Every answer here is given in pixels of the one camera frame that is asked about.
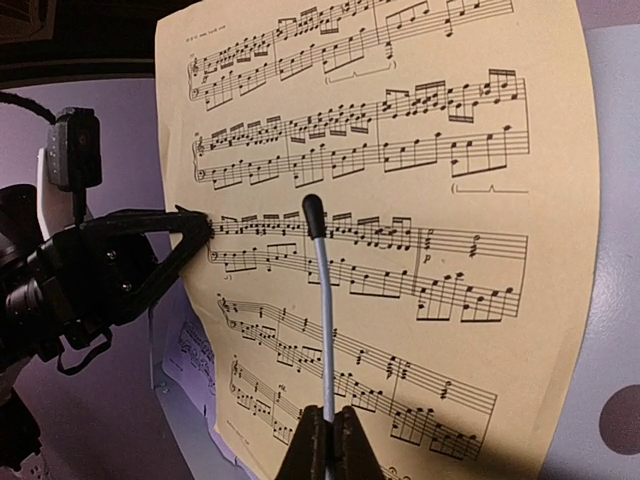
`sheet music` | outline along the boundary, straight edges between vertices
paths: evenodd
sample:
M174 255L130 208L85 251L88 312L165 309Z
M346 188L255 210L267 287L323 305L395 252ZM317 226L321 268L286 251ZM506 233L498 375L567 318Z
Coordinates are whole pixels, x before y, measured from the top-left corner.
M337 405L357 409L385 475L534 476L596 251L574 2L209 0L156 42L166 200L210 216L184 277L238 457L274 478L322 402L314 192Z
M231 463L245 469L249 478L256 478L214 430L217 418L214 356L202 325L192 313L185 318L172 320L167 333L162 369L180 385L205 417L211 439L220 453Z

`musical staff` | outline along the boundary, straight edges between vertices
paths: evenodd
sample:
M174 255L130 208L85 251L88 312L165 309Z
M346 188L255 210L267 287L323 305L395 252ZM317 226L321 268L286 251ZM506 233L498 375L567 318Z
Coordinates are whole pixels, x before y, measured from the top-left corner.
M353 18L375 8L377 4L395 1L397 0L347 0L324 10L319 11L317 7L313 7L301 12L298 17L281 18L275 30L254 35L251 38L247 37L233 46L204 58L195 58L189 63L189 75L195 79L201 74L210 75L218 70L232 67L234 64L269 56L275 44L316 30L320 35L339 33L343 18Z
M393 217L391 223L380 223L380 217L354 219L350 212L327 215L328 240L352 242L354 245L381 250L411 251L425 249L430 252L457 253L469 258L492 257L524 262L527 258L528 236L497 232L472 232L428 227L415 227L411 218ZM299 212L283 215L266 214L238 220L222 216L212 221L215 235L246 236L308 236L305 220Z
M256 247L244 251L210 250L209 262L224 265L227 273L244 271L236 268L241 263L251 266L247 270L264 266L268 272L273 268L284 268L304 272L308 278L318 275L316 260L306 258L296 250L284 254L259 251ZM420 308L420 305L425 305L424 302L448 308L449 316L444 318L439 314L437 320L450 320L453 308L461 310L461 320L465 322L500 322L505 316L518 316L520 293L514 287L495 289L466 285L463 274L456 275L456 281L452 282L446 278L412 275L406 270L397 272L351 265L343 259L339 262L330 261L329 273L332 283L336 286L348 285L351 295L395 299L408 295L419 298L419 311L424 309ZM428 316L421 317L420 313L417 318L431 320Z
M281 409L296 420L300 420L302 410L284 398L281 392L276 392L245 369L237 360L231 365L229 388L231 393L235 395L236 403L240 407L269 425L272 429L273 438L285 445L289 445L293 438L294 428L276 419L276 408Z
M265 346L273 349L274 343L265 343ZM321 365L305 365L303 369L317 378L322 378ZM345 374L336 371L335 376L344 377ZM352 375L347 374L347 376L350 380L349 384L343 390L344 397L349 399L351 406L354 408L359 408L372 414L382 413L390 416L392 418L391 438L416 447L422 446L423 441L429 442L429 451L456 460L464 460L465 458L475 460L480 454L482 441L478 440L476 435L467 436L436 421L434 409L429 408L425 411L421 407L408 407L384 395L382 391L376 392L370 387L361 384L356 381ZM234 379L236 378L242 379L243 382L247 383L248 388L245 387L245 390L242 390L235 385ZM253 411L255 416L260 417L268 424L271 422L271 425L275 425L276 420L273 416L273 410L269 412L259 411L259 409L263 407L258 404L256 394L260 393L267 399L271 397L272 405L275 405L277 393L237 361L232 365L231 391L236 395L238 405L246 410ZM368 400L368 397L371 395L376 398L375 406ZM278 404L278 406L281 407L284 412L297 420L300 419L300 408L282 396L280 396L279 402L281 402L281 404ZM275 426L272 428L274 428L274 437L285 443L282 438L275 435ZM288 428L285 436L287 444L292 435L293 429Z
M489 70L488 81L447 87L445 81L416 85L414 91L386 90L384 100L339 105L313 115L282 120L280 116L235 125L193 142L193 153L202 157L226 148L267 145L287 139L305 144L316 139L368 134L374 121L395 120L446 113L451 122L474 123L475 109L482 105L526 102L526 84L514 70Z
M264 160L198 169L198 182L212 182L214 190L241 185L250 186L275 180L280 174L292 174L294 187L301 188L324 180L331 172L333 180L362 172L368 165L382 165L384 173L436 165L445 161L451 166L451 177L463 177L507 167L512 156L530 153L529 132L513 130L506 125L499 132L432 138L417 138L383 144L367 142L358 147L331 150L322 144L300 155L276 156Z
M464 0L448 0L446 9L437 12L431 11L427 2L419 2L410 7L410 9L409 18L407 18L409 9L404 8L387 15L384 25L374 26L368 30L362 27L354 35L321 45L311 44L299 53L277 60L274 54L274 60L271 62L265 62L255 69L238 74L234 74L232 70L227 70L226 74L217 79L217 81L209 81L208 78L205 79L203 77L203 81L200 84L194 82L194 67L196 73L199 73L201 68L210 73L217 73L218 68L222 70L223 68L231 67L238 55L241 58L248 58L247 53L251 49L255 51L255 45L261 46L261 52L265 48L268 50L267 45L272 46L275 43L278 31L271 32L264 38L256 38L255 41L247 39L246 45L244 43L242 46L238 45L240 50L227 49L224 53L214 54L208 61L196 59L188 69L189 98L192 101L204 100L206 109L211 111L232 101L234 94L243 96L256 91L259 86L265 85L272 78L280 78L281 81L285 81L316 65L322 65L324 73L328 74L336 69L362 60L365 57L365 52L375 47L383 46L388 48L396 41L438 31L443 31L447 36L451 36L454 32L454 26L462 26L471 22L510 14L514 11L511 0L481 0L473 5L467 5ZM291 20L282 22L283 28L286 31L289 31L289 29L299 30L300 21ZM332 27L325 31L335 32L335 29L338 28L335 25L336 23L330 22ZM313 21L310 23L307 20L308 30L311 29L311 24L313 24ZM251 82L254 82L254 85L257 86L252 88Z
M246 396L245 393L241 390L240 384L246 384L245 389L256 389L256 385L258 386L258 391L265 398L272 398L272 404L282 408L282 411L288 414L291 418L296 421L299 421L303 409L295 405L293 402L289 401L288 398L282 394L281 391L276 391L265 382L256 377L251 371L245 368L242 364L240 364L237 360L231 365L231 382L230 389L231 392L236 395L237 404L240 405L245 410L252 412L254 417L259 418L263 422L265 422L269 427L273 428L273 425L277 422L273 418L271 408L265 403L260 401L259 399L254 399L252 396ZM285 427L281 422L277 422L277 428L286 429L286 437L289 440L290 431L293 429ZM274 435L274 438L281 440L284 435ZM400 478L398 476L398 471L395 467L383 467L380 466L383 475L385 476L385 480L411 480L410 477L404 476Z
M238 313L259 314L260 318L268 318L275 321L278 327L286 327L319 344L322 343L322 325L320 323L310 321L308 318L302 318L288 312L286 309L277 308L266 303L227 299L218 300L218 306L227 320L227 326L234 330L242 332L248 324L235 321L230 315ZM269 337L268 340L275 343L277 350L282 349L282 347L278 345L281 342L277 337ZM363 364L377 368L386 374L387 380L394 375L400 375L403 381L436 395L440 400L458 403L484 415L491 415L495 408L497 396L494 393L429 370L428 368L409 362L401 357L385 352L380 348L360 342L340 332L335 336L334 348L336 351L354 359L356 366ZM300 352L298 354L298 360L304 362L304 359L304 353ZM295 359L293 359L289 366L294 366L295 364ZM339 377L336 379L336 384L338 387L342 385Z

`rod with black tip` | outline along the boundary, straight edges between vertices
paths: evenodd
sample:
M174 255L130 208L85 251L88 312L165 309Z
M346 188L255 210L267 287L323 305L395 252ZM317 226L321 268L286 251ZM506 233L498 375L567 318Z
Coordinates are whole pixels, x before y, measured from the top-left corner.
M323 417L333 425L335 420L335 398L333 384L333 299L331 297L331 280L329 278L329 261L325 246L326 227L322 200L317 195L307 195L302 201L302 209L309 226L309 235L316 248L320 289L322 290L322 355L323 362ZM332 479L331 462L327 460L326 479Z

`treble clef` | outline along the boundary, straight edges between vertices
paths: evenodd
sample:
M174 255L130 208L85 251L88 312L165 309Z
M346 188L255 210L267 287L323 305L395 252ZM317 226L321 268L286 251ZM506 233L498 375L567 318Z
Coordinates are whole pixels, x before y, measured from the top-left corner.
M198 137L198 140L197 140L197 141L195 142L195 144L194 144L194 150L195 150L195 153L196 153L199 157L201 157L202 155L204 155L204 145L203 145L203 142L204 142L204 138L202 138L202 135L200 135L200 137Z
M200 66L198 65L198 57L195 57L193 59L193 62L191 63L191 74L194 77L197 77L199 72L200 72Z

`brown polka dot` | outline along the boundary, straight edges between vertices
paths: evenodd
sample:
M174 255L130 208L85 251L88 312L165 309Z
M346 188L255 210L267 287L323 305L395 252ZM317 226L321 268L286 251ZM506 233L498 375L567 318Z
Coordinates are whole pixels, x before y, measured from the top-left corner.
M620 455L640 453L640 385L618 390L600 414L600 436Z

